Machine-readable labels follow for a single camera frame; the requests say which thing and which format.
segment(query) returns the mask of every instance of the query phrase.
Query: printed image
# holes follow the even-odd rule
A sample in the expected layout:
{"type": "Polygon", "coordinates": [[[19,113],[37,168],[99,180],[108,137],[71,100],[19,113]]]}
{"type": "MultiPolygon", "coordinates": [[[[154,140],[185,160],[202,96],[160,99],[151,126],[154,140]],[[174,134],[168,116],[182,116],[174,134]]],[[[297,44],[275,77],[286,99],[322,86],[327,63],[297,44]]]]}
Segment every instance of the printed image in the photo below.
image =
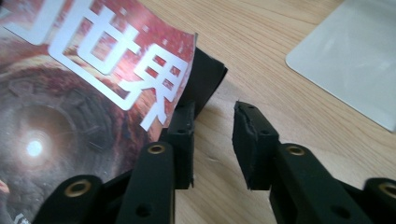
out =
{"type": "Polygon", "coordinates": [[[168,125],[195,36],[136,1],[0,8],[0,223],[30,223],[67,178],[133,169],[168,125]]]}

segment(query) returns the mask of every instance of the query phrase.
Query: glowing light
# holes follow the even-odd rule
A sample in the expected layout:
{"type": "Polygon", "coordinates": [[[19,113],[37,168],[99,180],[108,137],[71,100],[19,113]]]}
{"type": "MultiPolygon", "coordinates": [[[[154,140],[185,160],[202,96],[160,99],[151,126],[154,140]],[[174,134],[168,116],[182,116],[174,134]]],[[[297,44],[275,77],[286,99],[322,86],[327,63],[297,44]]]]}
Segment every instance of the glowing light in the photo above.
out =
{"type": "Polygon", "coordinates": [[[27,153],[31,157],[37,157],[43,151],[43,146],[39,141],[31,141],[26,147],[27,153]]]}

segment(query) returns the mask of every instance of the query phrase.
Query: wooden table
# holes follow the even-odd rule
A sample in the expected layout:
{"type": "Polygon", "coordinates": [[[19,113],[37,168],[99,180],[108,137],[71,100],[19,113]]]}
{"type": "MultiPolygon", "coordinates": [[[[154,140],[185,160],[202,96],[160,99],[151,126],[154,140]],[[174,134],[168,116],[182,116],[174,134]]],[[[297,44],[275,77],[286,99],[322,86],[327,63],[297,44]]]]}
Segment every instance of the wooden table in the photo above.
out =
{"type": "Polygon", "coordinates": [[[341,0],[141,0],[229,68],[196,120],[195,188],[177,192],[176,223],[276,223],[268,193],[249,191],[233,153],[233,105],[254,104],[283,143],[310,148],[331,174],[361,188],[396,179],[396,134],[285,64],[341,0]]]}

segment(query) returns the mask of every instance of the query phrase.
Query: wood grain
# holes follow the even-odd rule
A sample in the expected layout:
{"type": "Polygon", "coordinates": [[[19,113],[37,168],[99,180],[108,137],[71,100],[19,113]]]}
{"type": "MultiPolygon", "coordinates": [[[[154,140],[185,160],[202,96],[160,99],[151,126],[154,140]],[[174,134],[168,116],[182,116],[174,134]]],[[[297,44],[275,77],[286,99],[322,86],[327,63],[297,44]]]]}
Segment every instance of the wood grain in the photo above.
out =
{"type": "Polygon", "coordinates": [[[229,73],[196,121],[195,188],[177,192],[177,223],[276,223],[265,191],[249,191],[233,153],[233,105],[256,105],[281,141],[310,148],[332,175],[361,188],[396,179],[396,134],[289,69],[286,55],[341,0],[141,0],[229,73]]]}

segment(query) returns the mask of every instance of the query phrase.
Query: white mouse pad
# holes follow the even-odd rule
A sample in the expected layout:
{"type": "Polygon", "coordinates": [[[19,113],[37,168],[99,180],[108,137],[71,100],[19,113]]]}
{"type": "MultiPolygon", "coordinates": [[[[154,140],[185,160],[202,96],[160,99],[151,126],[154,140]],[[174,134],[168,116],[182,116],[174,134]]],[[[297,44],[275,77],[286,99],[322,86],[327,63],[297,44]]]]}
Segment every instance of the white mouse pad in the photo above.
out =
{"type": "Polygon", "coordinates": [[[286,58],[288,66],[396,131],[396,0],[346,0],[286,58]]]}

